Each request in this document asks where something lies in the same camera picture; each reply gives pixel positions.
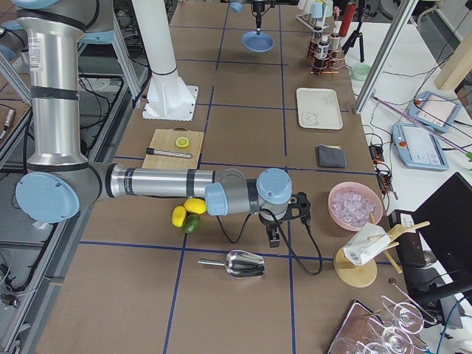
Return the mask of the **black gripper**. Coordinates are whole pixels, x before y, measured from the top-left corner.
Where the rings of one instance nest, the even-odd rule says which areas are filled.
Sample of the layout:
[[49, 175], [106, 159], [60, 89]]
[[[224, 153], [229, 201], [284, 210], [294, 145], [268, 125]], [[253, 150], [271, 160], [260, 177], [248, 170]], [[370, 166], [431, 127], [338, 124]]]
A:
[[263, 0], [251, 1], [251, 13], [255, 17], [256, 33], [259, 35], [262, 30], [262, 16], [266, 11], [266, 5]]
[[268, 235], [268, 244], [270, 248], [278, 248], [280, 246], [280, 231], [278, 226], [284, 221], [293, 221], [299, 219], [301, 223], [310, 229], [310, 202], [305, 192], [293, 194], [287, 204], [287, 208], [282, 212], [281, 216], [273, 215], [270, 212], [264, 212], [262, 209], [259, 213], [259, 219], [266, 226]]

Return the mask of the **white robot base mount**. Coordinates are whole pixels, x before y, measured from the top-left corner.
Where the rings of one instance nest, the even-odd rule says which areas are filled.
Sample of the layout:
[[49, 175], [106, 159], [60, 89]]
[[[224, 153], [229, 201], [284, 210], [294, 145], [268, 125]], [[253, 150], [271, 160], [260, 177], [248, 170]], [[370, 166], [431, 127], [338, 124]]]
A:
[[192, 120], [198, 87], [186, 85], [178, 74], [164, 2], [135, 0], [132, 4], [151, 71], [143, 117]]

